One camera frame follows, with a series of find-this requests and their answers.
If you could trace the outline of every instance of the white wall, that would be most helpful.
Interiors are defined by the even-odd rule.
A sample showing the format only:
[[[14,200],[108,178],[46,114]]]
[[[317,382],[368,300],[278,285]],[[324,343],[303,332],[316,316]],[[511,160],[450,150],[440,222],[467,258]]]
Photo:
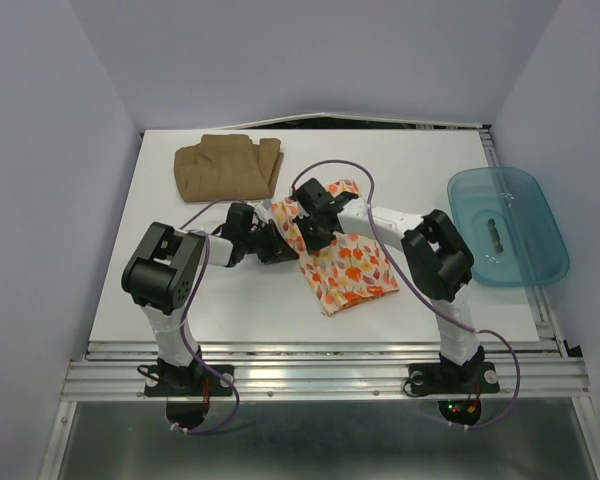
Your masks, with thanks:
[[[65,0],[0,0],[0,479],[36,478],[138,148]]]
[[[541,183],[571,255],[550,289],[581,343],[600,421],[600,0],[563,0],[493,129],[499,158]]]
[[[491,123],[559,0],[69,0],[142,127]]]

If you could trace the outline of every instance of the white table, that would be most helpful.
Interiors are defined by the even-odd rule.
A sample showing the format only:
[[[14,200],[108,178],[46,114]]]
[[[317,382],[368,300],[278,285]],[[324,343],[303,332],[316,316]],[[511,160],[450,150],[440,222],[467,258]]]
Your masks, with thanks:
[[[446,186],[457,172],[487,166],[476,131],[147,131],[91,332],[92,342],[150,342],[149,323],[120,287],[126,263],[153,221],[179,227],[200,205],[182,202],[173,176],[175,151],[194,145],[205,133],[247,133],[254,141],[276,137],[285,157],[276,199],[304,167],[328,158],[361,163],[376,180],[376,205],[410,213],[434,208],[449,212]],[[345,166],[319,167],[323,183],[353,178],[368,189],[363,174]],[[195,224],[212,230],[224,221],[219,205]],[[407,268],[402,255],[400,263]],[[469,288],[474,321],[510,341],[538,341],[524,289],[495,289],[473,281]],[[332,317],[321,307],[295,262],[264,266],[246,258],[233,269],[210,268],[189,314],[194,337],[202,342],[438,342],[432,314],[406,287]]]

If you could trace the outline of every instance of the floral cloth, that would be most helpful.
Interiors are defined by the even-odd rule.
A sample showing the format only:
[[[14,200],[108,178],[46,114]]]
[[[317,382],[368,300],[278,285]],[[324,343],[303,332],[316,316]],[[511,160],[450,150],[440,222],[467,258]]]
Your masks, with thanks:
[[[360,194],[352,180],[340,180],[327,188],[334,197],[342,192]],[[300,270],[327,315],[399,290],[389,261],[375,240],[336,232],[331,246],[309,255],[292,222],[298,215],[297,203],[285,198],[274,203],[271,211],[285,240],[300,256]]]

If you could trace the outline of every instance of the plastic container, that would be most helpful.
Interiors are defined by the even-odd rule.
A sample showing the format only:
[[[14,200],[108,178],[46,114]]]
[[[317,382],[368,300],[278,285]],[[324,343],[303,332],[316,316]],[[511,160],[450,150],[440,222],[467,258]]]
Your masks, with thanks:
[[[517,168],[477,168],[447,186],[456,228],[475,257],[474,278],[494,287],[557,282],[569,254],[538,182]]]

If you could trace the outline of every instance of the brown cloth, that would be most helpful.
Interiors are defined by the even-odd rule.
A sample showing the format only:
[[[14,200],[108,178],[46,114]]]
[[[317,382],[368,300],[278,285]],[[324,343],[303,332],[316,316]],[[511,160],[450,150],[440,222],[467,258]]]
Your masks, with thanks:
[[[280,140],[248,135],[203,135],[200,143],[176,152],[176,185],[185,202],[221,198],[271,198],[282,162]]]

